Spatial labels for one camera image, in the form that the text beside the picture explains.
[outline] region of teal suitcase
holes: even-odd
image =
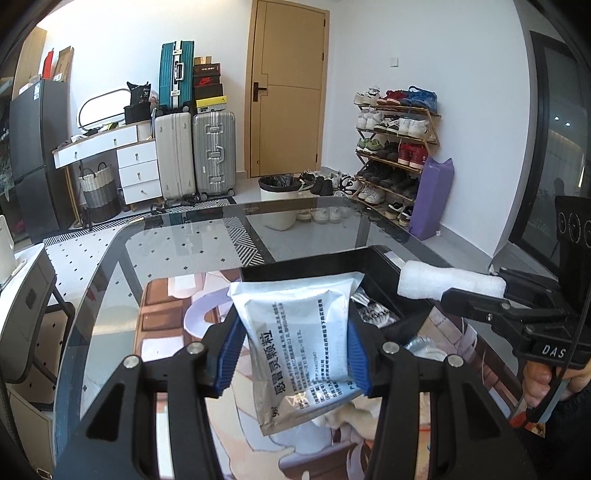
[[[162,45],[160,57],[160,106],[173,112],[193,107],[194,41],[177,40]]]

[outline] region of black bag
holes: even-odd
[[[150,83],[146,82],[145,85],[134,85],[133,83],[127,82],[127,88],[131,92],[131,100],[129,101],[131,106],[150,101],[150,92],[152,91],[152,85]]]
[[[123,111],[125,112],[125,125],[143,122],[144,120],[150,120],[150,118],[152,118],[149,102],[128,105],[123,108]]]

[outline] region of black garbage bag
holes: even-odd
[[[297,192],[301,182],[293,175],[269,175],[259,179],[259,187],[267,192]]]

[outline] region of shoe box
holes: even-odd
[[[197,113],[219,112],[226,109],[227,102],[228,97],[223,95],[221,97],[195,100],[195,106],[197,108]]]
[[[201,87],[220,83],[221,66],[219,63],[205,63],[193,66],[193,86]]]
[[[223,96],[223,84],[220,83],[221,71],[219,63],[204,63],[193,66],[195,100]]]

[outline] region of wicker basket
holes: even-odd
[[[90,173],[79,177],[79,180],[90,219],[93,223],[100,223],[113,218],[121,211],[113,168],[101,162],[97,172],[85,168],[82,173],[86,170]]]

